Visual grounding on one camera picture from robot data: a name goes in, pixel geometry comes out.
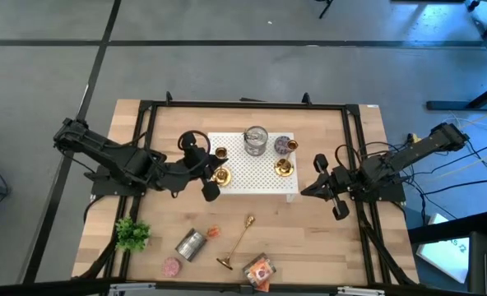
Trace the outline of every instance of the green plant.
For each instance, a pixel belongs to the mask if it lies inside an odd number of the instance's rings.
[[[123,251],[143,251],[145,240],[150,237],[151,227],[143,222],[134,223],[130,217],[120,219],[115,224],[118,243],[115,248]]]

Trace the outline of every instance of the bracket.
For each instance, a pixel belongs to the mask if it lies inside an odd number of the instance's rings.
[[[358,104],[346,104],[346,110],[353,116],[360,116],[360,108]]]
[[[304,95],[302,96],[302,103],[308,106],[311,106],[313,104],[311,103],[311,98],[309,97],[308,93],[304,93]]]
[[[353,191],[350,193],[352,201],[376,202],[376,201],[406,201],[405,191],[400,183],[381,187],[371,192]]]
[[[170,101],[174,100],[172,95],[170,94],[170,91],[167,91],[167,93],[165,94],[165,97],[166,97],[165,105],[169,106]]]
[[[114,293],[114,295],[119,294],[121,292],[147,290],[147,289],[156,289],[156,283],[126,283],[126,284],[110,285],[110,292]]]
[[[102,165],[97,167],[96,173],[85,173],[85,176],[94,182],[91,193],[96,196],[144,196],[146,192],[146,187],[140,183],[125,185],[116,182]]]
[[[339,287],[337,295],[344,296],[384,296],[383,290]]]

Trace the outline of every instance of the floor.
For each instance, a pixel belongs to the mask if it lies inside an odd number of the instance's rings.
[[[175,99],[298,102],[308,92],[315,103],[380,105],[388,140],[397,144],[409,132],[424,136],[445,119],[454,122],[451,113],[427,111],[427,100],[469,100],[487,90],[487,39],[482,46],[480,37],[487,3],[470,14],[464,4],[336,0],[319,20],[323,4],[309,0],[115,2],[114,23],[114,0],[0,0],[0,172],[13,190],[0,204],[0,284],[21,280],[61,161],[52,136],[65,117],[76,116],[83,97],[90,127],[106,134],[116,99],[163,99],[168,90]],[[150,46],[119,46],[118,40]],[[196,42],[180,46],[180,40]],[[267,46],[264,40],[279,41]],[[334,42],[344,40],[349,43]],[[454,114],[462,125],[483,115]],[[487,119],[465,132],[476,149],[487,146]],[[467,153],[432,155],[415,171]],[[69,170],[38,281],[71,274],[91,186],[83,172],[78,165]],[[431,191],[477,178],[487,178],[481,164],[417,180]],[[413,188],[405,190],[413,228],[420,225],[420,198]],[[477,214],[487,210],[487,185],[431,199],[456,217]],[[430,203],[426,210],[449,218]],[[466,288],[416,262],[422,283]]]

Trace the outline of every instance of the gold candlestick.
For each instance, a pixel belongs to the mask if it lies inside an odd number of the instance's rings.
[[[240,238],[238,238],[238,241],[234,245],[233,249],[230,251],[229,255],[227,257],[223,258],[223,259],[216,258],[216,260],[219,263],[221,263],[221,265],[229,268],[230,270],[233,270],[233,267],[230,265],[230,257],[231,257],[231,255],[233,255],[234,250],[236,249],[236,247],[238,246],[238,244],[242,240],[242,237],[245,234],[245,230],[247,230],[247,228],[249,228],[249,226],[251,226],[254,223],[254,220],[255,220],[254,219],[254,216],[252,216],[252,215],[250,215],[249,217],[247,217],[247,219],[245,220],[245,228],[243,229],[242,234],[240,235]]]
[[[290,162],[291,152],[295,151],[299,147],[299,143],[295,140],[289,140],[287,142],[287,150],[289,151],[285,158],[280,159],[275,164],[275,172],[282,177],[290,176],[293,171],[295,171],[295,167]]]
[[[218,147],[214,155],[219,160],[225,160],[227,158],[227,149],[225,147]],[[219,186],[227,186],[231,179],[230,171],[227,168],[222,168],[221,166],[214,171],[212,174],[212,181],[218,183]]]

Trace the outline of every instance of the wooden tabletop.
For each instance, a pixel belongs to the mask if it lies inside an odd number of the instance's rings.
[[[139,102],[133,99],[117,102],[108,134],[111,140],[124,143],[132,139]],[[360,110],[366,142],[385,141],[378,106],[361,105]],[[167,154],[167,161],[175,161],[183,157],[176,146],[177,139],[187,130],[241,132],[253,125],[263,126],[269,132],[295,134],[299,143],[296,169],[300,189],[317,178],[314,156],[325,154],[329,169],[333,168],[337,166],[333,153],[337,146],[346,142],[339,111],[180,107],[157,109],[151,149]],[[350,125],[356,144],[353,119]],[[368,151],[384,149],[386,147],[373,145]],[[346,149],[340,150],[339,158],[342,163],[348,163]],[[169,192],[153,190],[142,198],[138,219],[151,226],[151,237],[144,252],[132,254],[129,280],[245,283],[242,267],[265,252],[277,269],[271,277],[273,284],[366,284],[355,205],[348,194],[341,195],[341,199],[348,203],[350,215],[336,221],[333,204],[315,197],[298,195],[292,203],[287,203],[285,196],[222,195],[213,202],[206,202],[201,188],[201,182],[196,181],[189,183],[175,199]],[[90,209],[73,275],[86,271],[108,243],[117,205],[117,197],[105,197]],[[378,208],[387,249],[408,276],[417,281],[402,212],[388,202],[379,202]],[[229,271],[216,258],[225,257],[230,251],[248,214],[253,214],[256,221],[234,252],[231,258],[234,270]],[[192,262],[185,261],[174,250],[191,228],[206,233],[214,224],[220,227],[221,236],[209,240]],[[373,246],[371,249],[376,280],[380,281],[377,252]],[[117,252],[113,275],[118,274],[120,256]],[[165,278],[161,272],[167,257],[177,257],[183,264],[174,278]]]

